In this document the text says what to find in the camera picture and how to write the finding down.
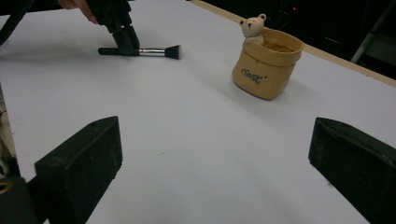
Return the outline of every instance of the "brush handle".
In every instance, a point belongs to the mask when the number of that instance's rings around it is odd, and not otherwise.
[[[98,52],[101,55],[139,56],[137,51],[128,49],[99,48]]]

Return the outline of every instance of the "kraft paper container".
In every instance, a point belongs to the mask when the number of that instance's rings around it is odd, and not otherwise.
[[[242,90],[273,100],[288,85],[304,43],[292,35],[265,28],[264,44],[244,44],[233,69],[233,82]]]

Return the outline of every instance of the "brush bristles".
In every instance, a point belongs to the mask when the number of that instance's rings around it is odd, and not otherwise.
[[[165,49],[165,57],[173,58],[173,59],[180,59],[180,54],[181,54],[181,46],[180,45]]]

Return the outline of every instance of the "white table surface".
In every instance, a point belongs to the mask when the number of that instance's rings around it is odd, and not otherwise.
[[[123,165],[88,223],[368,223],[308,150],[316,117],[396,147],[395,88],[304,52],[289,86],[264,101],[232,82],[237,23],[184,0],[131,5],[141,46],[180,44],[182,60],[100,56],[114,40],[77,10],[29,13],[0,48],[22,176],[117,115]]]

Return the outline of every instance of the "makeup brush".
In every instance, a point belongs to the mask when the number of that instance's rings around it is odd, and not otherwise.
[[[166,49],[139,49],[137,51],[130,51],[128,49],[109,49],[100,48],[99,53],[101,55],[122,55],[122,56],[160,56],[172,59],[180,59],[181,46],[176,45]]]

